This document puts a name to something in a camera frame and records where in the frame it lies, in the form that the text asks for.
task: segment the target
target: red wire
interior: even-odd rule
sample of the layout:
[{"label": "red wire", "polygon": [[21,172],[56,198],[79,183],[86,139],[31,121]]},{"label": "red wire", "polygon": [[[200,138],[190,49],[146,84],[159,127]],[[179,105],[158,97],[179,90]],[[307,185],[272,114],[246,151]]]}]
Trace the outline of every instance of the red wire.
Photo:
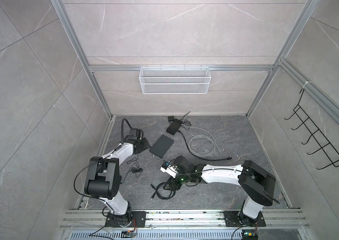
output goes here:
[{"label": "red wire", "polygon": [[257,222],[256,222],[256,229],[255,229],[255,231],[253,233],[256,233],[256,231],[257,231]]}]

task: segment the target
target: coiled cable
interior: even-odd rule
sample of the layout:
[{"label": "coiled cable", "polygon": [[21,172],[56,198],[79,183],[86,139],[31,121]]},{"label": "coiled cable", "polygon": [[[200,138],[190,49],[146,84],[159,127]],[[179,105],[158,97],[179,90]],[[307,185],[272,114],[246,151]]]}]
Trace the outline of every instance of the coiled cable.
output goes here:
[{"label": "coiled cable", "polygon": [[[212,137],[212,139],[211,139],[210,137],[205,136],[205,135],[201,135],[201,134],[195,135],[195,136],[191,137],[191,139],[190,139],[190,140],[188,141],[188,143],[187,143],[187,146],[188,146],[189,151],[190,151],[194,156],[197,156],[197,157],[209,157],[209,156],[212,156],[212,155],[216,152],[216,149],[218,149],[219,152],[220,152],[219,146],[216,144],[215,138],[214,138],[214,136],[212,136],[212,134],[211,134],[210,132],[208,132],[207,130],[205,130],[205,129],[201,128],[201,127],[191,127],[191,126],[187,126],[187,125],[184,125],[184,124],[182,124],[182,126],[190,127],[190,128],[197,128],[197,129],[203,130],[203,131],[207,132],[207,133]],[[198,153],[198,152],[196,152],[195,150],[193,150],[193,149],[191,148],[191,142],[192,142],[193,140],[195,140],[195,139],[198,139],[198,138],[202,138],[202,139],[206,139],[206,140],[210,141],[211,144],[212,144],[212,149],[211,149],[209,152],[204,153],[204,154]]]}]

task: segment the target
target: black power adapter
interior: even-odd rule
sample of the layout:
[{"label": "black power adapter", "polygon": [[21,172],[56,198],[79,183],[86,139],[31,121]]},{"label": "black power adapter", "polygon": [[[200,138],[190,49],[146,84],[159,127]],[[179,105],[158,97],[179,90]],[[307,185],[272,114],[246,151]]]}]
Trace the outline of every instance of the black power adapter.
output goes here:
[{"label": "black power adapter", "polygon": [[174,119],[171,123],[171,125],[167,128],[167,132],[169,134],[175,135],[175,133],[179,130],[181,124],[183,122],[179,119]]}]

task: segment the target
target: black cable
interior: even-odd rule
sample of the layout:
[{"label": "black cable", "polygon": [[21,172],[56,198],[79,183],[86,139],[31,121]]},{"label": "black cable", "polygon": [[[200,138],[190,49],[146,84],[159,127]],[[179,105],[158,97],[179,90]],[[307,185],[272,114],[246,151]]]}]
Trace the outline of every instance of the black cable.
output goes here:
[{"label": "black cable", "polygon": [[198,173],[200,173],[200,172],[213,171],[213,170],[231,170],[231,171],[242,172],[242,171],[240,171],[240,170],[230,169],[230,168],[215,168],[215,169],[201,170],[201,171],[199,171],[199,172],[192,172],[192,173],[189,173],[189,174],[181,174],[181,173],[175,172],[175,171],[172,170],[170,167],[169,167],[168,169],[171,170],[171,171],[173,171],[174,173],[176,173],[176,174],[178,174],[178,175],[184,175],[184,176],[188,176],[188,175],[192,175],[192,174],[198,174]]},{"label": "black cable", "polygon": [[241,227],[239,227],[239,228],[237,228],[237,229],[235,229],[235,231],[232,233],[232,236],[231,236],[231,240],[233,240],[234,239],[234,234],[235,234],[235,232],[236,231],[238,231],[240,228],[242,228],[242,227],[249,227],[250,225],[246,225],[246,226],[241,226]]},{"label": "black cable", "polygon": [[195,187],[195,186],[197,186],[201,182],[201,179],[197,178],[197,177],[194,177],[194,178],[190,179],[189,182],[196,183],[196,184],[194,184],[194,185],[187,185],[187,183],[186,183],[187,187]]},{"label": "black cable", "polygon": [[197,157],[197,158],[199,158],[199,159],[201,159],[201,160],[206,160],[206,161],[223,161],[223,160],[230,160],[230,159],[232,159],[232,157],[227,157],[227,158],[224,158],[224,159],[205,159],[205,158],[202,158],[202,157],[198,157],[198,156],[196,156],[195,154],[193,154],[193,153],[191,152],[191,150],[189,149],[188,144],[187,144],[187,140],[186,140],[186,137],[184,137],[184,134],[183,134],[181,131],[179,131],[179,130],[178,130],[178,132],[180,132],[180,134],[183,136],[184,141],[186,142],[186,147],[187,147],[188,151],[189,151],[193,156],[195,156],[195,157]]},{"label": "black cable", "polygon": [[159,185],[157,185],[157,187],[155,187],[154,185],[152,185],[152,184],[150,183],[151,187],[155,190],[155,192],[154,192],[153,195],[151,196],[151,200],[155,197],[155,195],[157,195],[158,198],[160,198],[160,199],[162,199],[162,200],[168,200],[168,199],[171,199],[171,198],[173,198],[173,197],[175,196],[176,191],[171,191],[171,192],[169,193],[168,197],[163,197],[163,195],[161,195],[161,194],[159,193],[159,191],[158,191],[159,188],[160,188],[161,186],[163,186],[164,184],[167,184],[167,182],[162,182],[162,183],[160,183]]},{"label": "black cable", "polygon": [[124,121],[126,121],[126,123],[128,124],[128,127],[131,129],[131,124],[128,122],[128,120],[126,118],[122,119],[122,129],[121,129],[121,134],[122,134],[122,140],[120,141],[123,145],[124,143]]},{"label": "black cable", "polygon": [[138,158],[139,158],[139,154],[137,155],[137,157],[134,157],[133,159],[131,159],[127,162],[127,164],[131,164],[131,163],[134,162],[134,164],[130,167],[130,169],[128,170],[127,174],[124,177],[124,180],[122,182],[120,182],[120,184],[124,183],[125,178],[128,176],[128,174],[130,172],[134,173],[136,178],[140,177],[140,175],[143,172],[143,168],[140,167],[140,165],[138,163]]},{"label": "black cable", "polygon": [[102,210],[102,215],[105,216],[105,217],[107,216],[107,215],[104,215],[104,209],[106,209],[106,208],[107,208],[107,206],[105,206]]},{"label": "black cable", "polygon": [[74,179],[74,190],[75,190],[75,192],[77,192],[79,195],[81,195],[81,196],[84,196],[84,197],[89,197],[89,198],[93,198],[93,199],[98,199],[98,198],[95,198],[95,197],[93,197],[93,196],[87,196],[87,195],[85,195],[85,194],[81,194],[80,192],[78,192],[78,190],[76,190],[76,187],[75,187],[75,182],[76,182],[76,179],[77,179],[77,177],[79,176],[79,174],[81,173],[81,172],[83,172],[86,168],[88,168],[89,166],[91,166],[91,165],[93,165],[93,164],[97,164],[98,162],[93,162],[93,163],[91,163],[90,165],[88,165],[88,166],[86,166],[85,168],[83,168],[77,175],[76,175],[76,177],[75,177],[75,179]]},{"label": "black cable", "polygon": [[181,126],[185,129],[185,130],[189,130],[190,129],[190,127],[192,126],[192,124],[191,124],[191,122],[190,121],[188,121],[188,120],[184,120],[184,121],[182,121],[182,124],[181,124]]},{"label": "black cable", "polygon": [[110,240],[114,240],[113,238],[110,238],[110,237],[106,237],[106,236],[100,236],[100,235],[95,235],[95,233],[99,232],[101,229],[105,228],[107,226],[108,223],[110,223],[111,219],[107,222],[104,223],[104,226],[102,226],[99,230],[97,230],[96,232],[94,233],[91,233],[90,235],[88,235],[88,237],[103,237],[103,238],[107,238],[107,239],[110,239]]},{"label": "black cable", "polygon": [[180,119],[180,121],[183,122],[183,119],[184,119],[190,112],[191,112],[191,111],[189,111],[186,115],[184,115],[184,116]]}]

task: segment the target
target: white wire basket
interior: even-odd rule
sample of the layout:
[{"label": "white wire basket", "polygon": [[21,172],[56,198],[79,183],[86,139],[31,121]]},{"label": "white wire basket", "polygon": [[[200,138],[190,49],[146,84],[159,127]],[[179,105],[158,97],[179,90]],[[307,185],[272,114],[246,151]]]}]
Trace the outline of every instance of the white wire basket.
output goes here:
[{"label": "white wire basket", "polygon": [[207,93],[208,67],[143,67],[139,74],[143,94]]}]

